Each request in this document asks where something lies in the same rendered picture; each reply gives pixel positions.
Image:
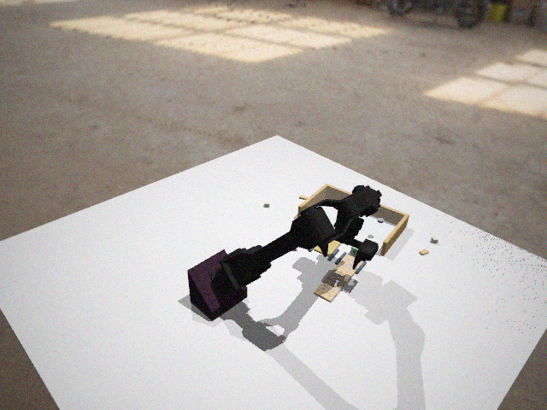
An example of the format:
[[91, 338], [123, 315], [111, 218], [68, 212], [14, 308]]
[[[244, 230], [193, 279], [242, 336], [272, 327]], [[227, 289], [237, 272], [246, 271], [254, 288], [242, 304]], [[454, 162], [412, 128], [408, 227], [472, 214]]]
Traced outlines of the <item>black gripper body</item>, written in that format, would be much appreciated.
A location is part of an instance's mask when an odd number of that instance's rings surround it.
[[[358, 223], [359, 220], [354, 225], [350, 225], [347, 232], [343, 236], [335, 239], [335, 241], [357, 248], [357, 255], [363, 260], [370, 261], [377, 253], [379, 245], [376, 242], [368, 239], [365, 239], [363, 242], [355, 239], [356, 226]], [[336, 220], [336, 222], [334, 223], [333, 227], [335, 227], [336, 235], [341, 225], [342, 223], [340, 223], [338, 220]]]

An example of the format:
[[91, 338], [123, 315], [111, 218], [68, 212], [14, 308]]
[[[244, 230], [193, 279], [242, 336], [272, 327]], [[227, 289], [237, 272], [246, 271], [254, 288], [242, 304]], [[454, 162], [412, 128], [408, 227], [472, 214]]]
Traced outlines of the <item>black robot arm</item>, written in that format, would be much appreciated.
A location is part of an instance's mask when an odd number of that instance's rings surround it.
[[[219, 262], [220, 267], [210, 274], [211, 280], [218, 291], [224, 295], [231, 288], [237, 291], [261, 277], [274, 261], [296, 248], [312, 249], [329, 244], [343, 236], [350, 225], [356, 226], [356, 236], [361, 230], [364, 219], [376, 212], [380, 207], [381, 193], [369, 185], [357, 185], [352, 194], [342, 200], [324, 199], [300, 212], [301, 216], [291, 223], [291, 229], [283, 236], [262, 247], [253, 246], [249, 249], [238, 248], [224, 256]], [[319, 206], [319, 207], [318, 207]], [[334, 207], [338, 210], [337, 220], [342, 223], [337, 235], [323, 207]], [[336, 235], [336, 236], [335, 236]]]

